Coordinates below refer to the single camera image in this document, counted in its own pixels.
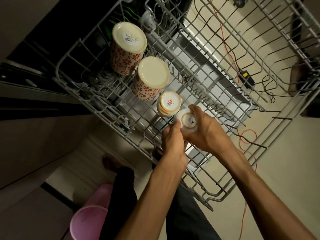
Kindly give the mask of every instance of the person's right hand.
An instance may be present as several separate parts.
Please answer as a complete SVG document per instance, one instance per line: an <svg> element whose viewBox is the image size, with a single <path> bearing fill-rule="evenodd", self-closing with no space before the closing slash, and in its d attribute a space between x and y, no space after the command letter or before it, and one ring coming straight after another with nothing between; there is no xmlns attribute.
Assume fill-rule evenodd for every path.
<svg viewBox="0 0 320 240"><path fill-rule="evenodd" d="M197 131L190 133L181 130L185 140L216 157L222 157L228 150L236 149L230 137L214 117L203 112L199 106L191 104L189 108L196 116Z"/></svg>

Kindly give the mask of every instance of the small white cup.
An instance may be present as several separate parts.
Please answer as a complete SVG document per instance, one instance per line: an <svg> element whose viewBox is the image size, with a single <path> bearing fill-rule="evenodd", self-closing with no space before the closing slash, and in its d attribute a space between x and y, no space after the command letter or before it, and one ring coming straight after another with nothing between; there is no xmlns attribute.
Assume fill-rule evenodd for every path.
<svg viewBox="0 0 320 240"><path fill-rule="evenodd" d="M185 108L180 110L173 121L179 119L181 121L181 129L187 132L195 132L197 130L197 120L196 115L193 113L192 109Z"/></svg>
<svg viewBox="0 0 320 240"><path fill-rule="evenodd" d="M175 115L181 107L182 98L174 91L164 92L157 101L158 114L163 117Z"/></svg>

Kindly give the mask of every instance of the tile floor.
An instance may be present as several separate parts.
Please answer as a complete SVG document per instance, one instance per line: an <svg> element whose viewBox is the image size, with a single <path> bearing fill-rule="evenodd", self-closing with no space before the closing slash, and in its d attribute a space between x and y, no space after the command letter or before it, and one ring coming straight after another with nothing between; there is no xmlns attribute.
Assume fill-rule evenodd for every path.
<svg viewBox="0 0 320 240"><path fill-rule="evenodd" d="M203 6L202 1L196 0L198 9L201 9ZM274 30L259 36L259 34L262 34L270 27L270 23L267 20L263 20L259 25L254 26L254 28L250 28L261 17L261 13L258 10L254 10L254 3L249 2L247 6L236 12L233 12L234 7L229 1L225 3L225 0L213 0L213 3L218 9L223 6L219 10L219 15L227 17L232 26L238 24L236 28L237 33L249 41L253 49L263 47L259 49L258 54L263 57L264 62L271 64L274 72L284 81L282 85L285 85L285 82L289 81L290 69L284 68L292 66L296 59L293 57L292 59L282 60L293 54L289 48L284 48L281 52L272 53L281 47L286 47L284 39L278 39L270 43L276 37ZM268 8L272 9L278 4L276 0ZM239 23L239 20L242 20L250 11L252 11L252 15ZM284 9L283 13L277 16L277 19L289 15L287 11L287 9ZM219 21L216 18L210 18L213 10L203 8L200 12L206 20L209 20L209 24L213 29L219 28ZM188 19L192 21L195 17L194 7L191 6ZM205 38L210 40L210 43L206 44L206 48L214 52L214 47L218 47L221 41L216 40L216 37L211 38L212 32L204 27L201 18L197 17L192 23L194 26L189 27L190 32L195 34L195 27L201 29L203 36L198 35L197 37L203 44L206 43ZM228 35L229 32L225 30L225 37ZM243 56L238 61L240 66L247 66L250 62L252 64L247 67L247 70L251 74L261 70L261 66L257 62L253 62L252 57L245 53L246 50L242 46L237 46L235 38L230 37L227 43L231 47L236 46L234 52L238 57ZM220 45L214 55L218 60L221 60L221 57L226 55L225 48ZM230 68L230 63L226 60L222 60L221 64L226 69ZM232 69L229 69L229 73L232 76L235 75ZM259 73L255 78L255 82L261 81L265 74L264 72ZM284 93L280 87L276 88L273 92L276 94ZM277 98L274 104L259 100L260 104L267 110L282 110L288 101L289 98L281 97ZM298 102L298 98L292 100L290 107L294 107ZM251 118L246 119L246 127L240 127L239 131L254 129L259 135L273 120L272 117L275 115L275 113L254 111L251 114ZM320 224L320 205L318 203L320 202L320 192L317 190L320 180L320 174L318 173L320 169L320 161L318 160L320 155L320 120L298 116L278 136L272 145L270 145L270 140L265 141L276 126L282 126L280 127L282 129L286 123L287 121L280 124L280 121L275 120L269 129L258 138L258 142L264 143L268 149L265 153L263 153L264 150L257 152L257 155L263 153L258 160L257 173L311 232L317 238L320 238L320 228L318 227ZM134 131L130 137L133 141L139 142L142 135L138 131ZM249 140L254 139L254 135L250 132L246 134L246 137ZM235 135L231 138L235 145L238 145L239 138ZM145 140L142 141L142 147L146 150L153 148ZM135 169L136 180L134 187L137 195L140 196L151 174L151 162L102 122L82 141L73 153L68 155L65 163L48 178L47 182L74 202L80 205L84 204L94 189L105 182L112 182L114 180L114 173L104 170L102 166L101 156L105 152L114 154L120 161L129 164ZM225 172L225 169L215 158L212 158L207 163L205 169L217 178ZM207 189L216 190L213 181L203 171L198 174L198 177ZM187 178L186 182L192 185L190 178ZM199 206L221 238L226 240L238 239L245 204L238 188L235 188L224 201L210 202L210 204L214 209L213 212L200 203ZM159 239L166 239L165 230L162 230ZM247 209L244 220L242 239L262 239L249 209Z"/></svg>

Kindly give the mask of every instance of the pink plastic bin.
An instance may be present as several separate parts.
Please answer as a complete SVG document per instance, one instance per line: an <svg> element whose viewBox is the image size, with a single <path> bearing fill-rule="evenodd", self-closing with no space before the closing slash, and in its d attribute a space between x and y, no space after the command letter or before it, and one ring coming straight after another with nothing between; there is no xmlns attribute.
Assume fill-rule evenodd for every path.
<svg viewBox="0 0 320 240"><path fill-rule="evenodd" d="M101 185L71 219L70 233L74 240L99 240L108 213L113 184Z"/></svg>

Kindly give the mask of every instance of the floral patterned mug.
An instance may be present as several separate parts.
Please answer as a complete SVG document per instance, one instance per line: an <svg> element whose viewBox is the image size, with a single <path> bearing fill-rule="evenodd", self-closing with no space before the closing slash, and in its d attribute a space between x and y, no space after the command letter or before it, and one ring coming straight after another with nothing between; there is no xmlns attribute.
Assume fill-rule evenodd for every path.
<svg viewBox="0 0 320 240"><path fill-rule="evenodd" d="M120 22L113 27L112 37L110 65L115 72L130 75L146 50L146 35L138 26Z"/></svg>
<svg viewBox="0 0 320 240"><path fill-rule="evenodd" d="M141 100L154 99L170 80L167 64L158 57L148 56L141 60L133 80L132 91Z"/></svg>

